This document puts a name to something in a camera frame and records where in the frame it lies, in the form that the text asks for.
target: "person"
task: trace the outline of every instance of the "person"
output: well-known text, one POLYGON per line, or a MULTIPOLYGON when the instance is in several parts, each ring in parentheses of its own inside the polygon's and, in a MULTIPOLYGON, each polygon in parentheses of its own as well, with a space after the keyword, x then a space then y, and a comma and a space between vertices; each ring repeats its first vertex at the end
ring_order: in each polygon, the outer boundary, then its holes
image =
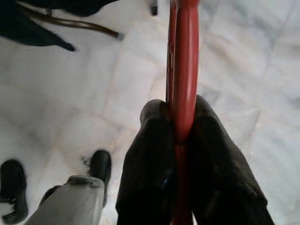
MULTIPOLYGON (((124 160, 117 224, 169 225, 178 184, 167 104, 148 102, 140 122, 124 160)), ((245 157, 201 96, 186 147, 190 205, 198 224, 274 225, 245 157)), ((49 190, 26 225, 97 225, 110 177, 109 153, 97 151, 90 164, 90 176, 72 176, 49 190)))
POLYGON ((89 176, 71 176, 66 184, 49 189, 26 225, 98 225, 106 204, 112 160, 97 150, 90 160, 89 176))

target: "red handle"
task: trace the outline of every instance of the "red handle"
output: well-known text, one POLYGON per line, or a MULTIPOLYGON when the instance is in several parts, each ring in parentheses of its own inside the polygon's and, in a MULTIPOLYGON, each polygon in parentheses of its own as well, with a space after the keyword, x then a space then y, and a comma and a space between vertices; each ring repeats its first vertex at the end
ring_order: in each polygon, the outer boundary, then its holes
POLYGON ((166 101, 177 140, 178 195, 173 225, 192 225, 184 142, 194 121, 199 53, 199 0, 170 0, 166 101))

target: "white floor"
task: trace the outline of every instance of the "white floor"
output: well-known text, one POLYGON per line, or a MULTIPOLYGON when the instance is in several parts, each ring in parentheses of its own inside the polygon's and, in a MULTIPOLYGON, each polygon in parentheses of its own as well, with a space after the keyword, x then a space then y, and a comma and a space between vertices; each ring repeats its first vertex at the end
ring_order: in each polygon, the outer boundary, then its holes
MULTIPOLYGON (((105 148, 113 171, 101 224, 116 224, 122 163, 139 113, 165 95, 167 3, 159 1, 158 17, 147 0, 121 0, 86 19, 124 32, 122 42, 43 24, 75 53, 0 38, 0 163, 23 162, 30 213, 48 188, 84 174, 84 161, 105 148)), ((199 93, 242 148, 277 225, 300 225, 299 10, 298 0, 200 6, 199 93)))

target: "gray pants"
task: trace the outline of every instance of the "gray pants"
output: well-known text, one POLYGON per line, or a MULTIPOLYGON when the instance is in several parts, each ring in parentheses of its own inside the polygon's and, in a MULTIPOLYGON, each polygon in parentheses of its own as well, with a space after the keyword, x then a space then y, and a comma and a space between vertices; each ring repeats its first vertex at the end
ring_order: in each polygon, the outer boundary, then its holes
POLYGON ((98 225, 104 183, 87 176, 71 176, 42 203, 26 225, 98 225))

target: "black shoe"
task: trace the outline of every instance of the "black shoe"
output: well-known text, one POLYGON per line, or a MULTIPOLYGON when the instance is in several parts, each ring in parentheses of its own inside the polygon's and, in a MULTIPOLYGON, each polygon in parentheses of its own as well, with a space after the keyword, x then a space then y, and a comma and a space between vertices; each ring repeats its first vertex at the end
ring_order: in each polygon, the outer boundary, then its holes
POLYGON ((103 207, 107 200, 107 185, 111 178, 112 172, 112 158, 108 151, 98 150, 94 153, 90 160, 90 172, 91 177, 96 177, 104 182, 104 199, 103 207))
POLYGON ((14 204, 14 212, 2 216, 5 224, 18 224, 28 215, 26 203, 26 178, 22 165, 16 160, 8 160, 2 164, 1 202, 14 204))

